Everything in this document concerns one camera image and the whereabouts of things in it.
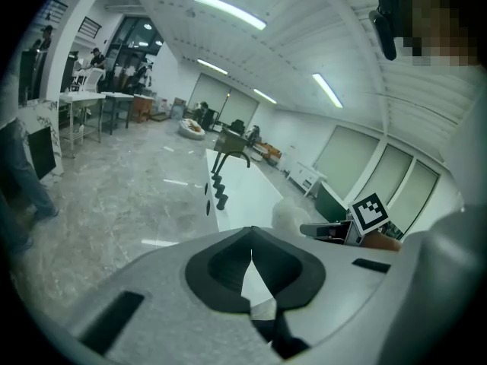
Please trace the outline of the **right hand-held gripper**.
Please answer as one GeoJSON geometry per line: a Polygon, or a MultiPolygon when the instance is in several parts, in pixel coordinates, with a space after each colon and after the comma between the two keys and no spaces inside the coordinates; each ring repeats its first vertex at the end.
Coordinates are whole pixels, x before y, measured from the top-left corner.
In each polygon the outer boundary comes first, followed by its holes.
{"type": "Polygon", "coordinates": [[[349,204],[351,219],[335,223],[302,224],[300,232],[315,240],[360,246],[365,237],[389,222],[387,206],[376,193],[349,204]]]}

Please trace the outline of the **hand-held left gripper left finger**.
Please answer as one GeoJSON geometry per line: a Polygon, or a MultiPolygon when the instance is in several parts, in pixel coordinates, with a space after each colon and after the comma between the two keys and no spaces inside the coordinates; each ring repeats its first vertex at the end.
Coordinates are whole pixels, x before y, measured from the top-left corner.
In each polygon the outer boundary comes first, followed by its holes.
{"type": "Polygon", "coordinates": [[[234,235],[229,230],[134,259],[88,291],[71,311],[71,334],[83,341],[123,292],[142,301],[105,358],[117,364],[279,364],[282,359],[247,314],[208,308],[189,289],[185,267],[197,252],[234,235]]]}

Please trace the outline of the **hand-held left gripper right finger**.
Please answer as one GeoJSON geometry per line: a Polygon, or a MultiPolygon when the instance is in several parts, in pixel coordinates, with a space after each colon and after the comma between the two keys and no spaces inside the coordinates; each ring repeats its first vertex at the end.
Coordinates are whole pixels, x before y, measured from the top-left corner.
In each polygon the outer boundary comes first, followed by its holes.
{"type": "Polygon", "coordinates": [[[274,351],[379,351],[390,326],[372,297],[401,248],[374,231],[359,247],[292,237],[253,227],[253,263],[276,303],[272,319],[252,325],[274,351]]]}

